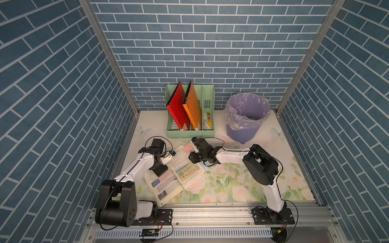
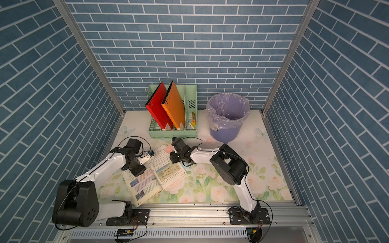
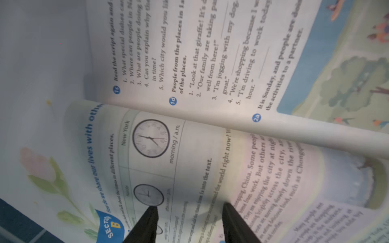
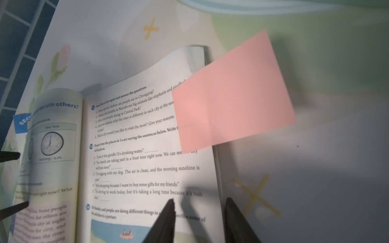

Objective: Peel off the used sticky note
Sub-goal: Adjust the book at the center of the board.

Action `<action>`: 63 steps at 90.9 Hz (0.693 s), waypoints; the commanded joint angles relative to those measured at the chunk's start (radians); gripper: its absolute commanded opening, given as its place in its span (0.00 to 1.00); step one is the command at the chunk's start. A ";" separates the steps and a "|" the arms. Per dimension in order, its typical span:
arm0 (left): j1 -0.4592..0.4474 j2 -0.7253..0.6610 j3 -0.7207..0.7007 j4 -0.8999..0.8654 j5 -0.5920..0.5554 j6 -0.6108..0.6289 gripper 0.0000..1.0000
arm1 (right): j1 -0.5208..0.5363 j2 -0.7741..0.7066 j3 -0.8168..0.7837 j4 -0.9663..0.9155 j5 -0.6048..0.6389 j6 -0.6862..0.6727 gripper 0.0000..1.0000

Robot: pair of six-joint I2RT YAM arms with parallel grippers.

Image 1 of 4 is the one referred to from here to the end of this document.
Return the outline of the pink sticky note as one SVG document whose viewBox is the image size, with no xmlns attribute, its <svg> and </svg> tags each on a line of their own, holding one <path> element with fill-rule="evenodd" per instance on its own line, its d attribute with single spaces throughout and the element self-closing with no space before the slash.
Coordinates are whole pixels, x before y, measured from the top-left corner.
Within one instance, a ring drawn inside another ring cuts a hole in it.
<svg viewBox="0 0 389 243">
<path fill-rule="evenodd" d="M 195 148 L 193 146 L 193 143 L 190 142 L 186 146 L 183 147 L 182 149 L 186 154 L 190 154 L 191 152 L 195 151 Z"/>
</svg>

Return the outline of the English textbook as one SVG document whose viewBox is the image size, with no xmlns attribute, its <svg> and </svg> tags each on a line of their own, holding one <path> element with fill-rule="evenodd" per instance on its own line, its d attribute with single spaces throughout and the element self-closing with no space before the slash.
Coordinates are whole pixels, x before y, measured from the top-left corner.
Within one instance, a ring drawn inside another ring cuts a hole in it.
<svg viewBox="0 0 389 243">
<path fill-rule="evenodd" d="M 199 164 L 193 164 L 182 149 L 184 145 L 175 148 L 176 155 L 167 163 L 168 170 L 160 177 L 149 170 L 144 175 L 153 200 L 158 207 L 179 195 L 184 190 L 200 181 L 205 175 L 205 169 Z"/>
</svg>

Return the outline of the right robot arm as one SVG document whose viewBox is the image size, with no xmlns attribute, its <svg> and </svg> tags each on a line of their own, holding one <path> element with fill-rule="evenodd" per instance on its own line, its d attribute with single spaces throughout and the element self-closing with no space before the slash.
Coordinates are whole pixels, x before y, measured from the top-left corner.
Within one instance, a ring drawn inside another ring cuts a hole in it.
<svg viewBox="0 0 389 243">
<path fill-rule="evenodd" d="M 222 145 L 213 147 L 205 138 L 197 137 L 193 137 L 190 143 L 194 151 L 188 158 L 192 163 L 244 165 L 254 180 L 262 185 L 268 211 L 280 213 L 286 208 L 277 186 L 279 162 L 260 145 L 253 144 L 246 149 L 227 149 Z"/>
</svg>

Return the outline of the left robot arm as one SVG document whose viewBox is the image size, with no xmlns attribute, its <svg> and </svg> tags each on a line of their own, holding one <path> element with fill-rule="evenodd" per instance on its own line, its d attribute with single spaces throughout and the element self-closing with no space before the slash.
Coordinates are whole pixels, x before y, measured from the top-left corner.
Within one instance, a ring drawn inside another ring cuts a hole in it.
<svg viewBox="0 0 389 243">
<path fill-rule="evenodd" d="M 103 225 L 130 227 L 139 219 L 157 219 L 158 207 L 154 201 L 137 200 L 136 185 L 143 176 L 152 171 L 163 175 L 168 167 L 162 161 L 166 143 L 153 138 L 151 146 L 139 150 L 133 163 L 112 180 L 104 180 L 100 186 L 96 205 L 95 222 Z"/>
</svg>

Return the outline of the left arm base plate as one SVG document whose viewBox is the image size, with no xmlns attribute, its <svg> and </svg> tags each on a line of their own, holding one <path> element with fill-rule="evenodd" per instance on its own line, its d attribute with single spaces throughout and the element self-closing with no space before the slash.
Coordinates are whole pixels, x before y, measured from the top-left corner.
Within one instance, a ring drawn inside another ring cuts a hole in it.
<svg viewBox="0 0 389 243">
<path fill-rule="evenodd" d="M 172 222 L 172 217 L 172 209 L 156 209 L 152 211 L 152 214 L 149 217 L 136 219 L 132 226 L 165 226 Z"/>
</svg>

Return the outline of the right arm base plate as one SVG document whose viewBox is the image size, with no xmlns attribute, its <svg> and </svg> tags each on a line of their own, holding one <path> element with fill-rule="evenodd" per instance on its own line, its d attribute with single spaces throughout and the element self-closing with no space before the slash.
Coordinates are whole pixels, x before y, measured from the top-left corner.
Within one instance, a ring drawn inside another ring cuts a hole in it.
<svg viewBox="0 0 389 243">
<path fill-rule="evenodd" d="M 251 210 L 255 225 L 293 225 L 295 223 L 289 208 L 275 212 L 268 208 L 256 207 Z"/>
</svg>

